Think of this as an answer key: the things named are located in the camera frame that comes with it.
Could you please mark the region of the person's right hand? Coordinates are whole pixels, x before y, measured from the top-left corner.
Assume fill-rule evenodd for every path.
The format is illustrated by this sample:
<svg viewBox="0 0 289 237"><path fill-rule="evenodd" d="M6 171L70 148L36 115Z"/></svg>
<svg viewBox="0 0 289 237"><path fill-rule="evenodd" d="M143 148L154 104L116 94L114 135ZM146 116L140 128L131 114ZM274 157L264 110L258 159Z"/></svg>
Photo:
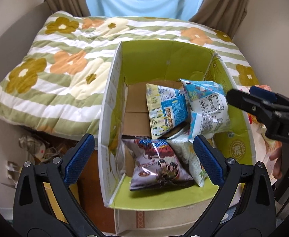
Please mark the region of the person's right hand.
<svg viewBox="0 0 289 237"><path fill-rule="evenodd" d="M282 178L282 147L278 147L274 152L272 152L269 156L270 161L274 161L273 168L273 177L277 180Z"/></svg>

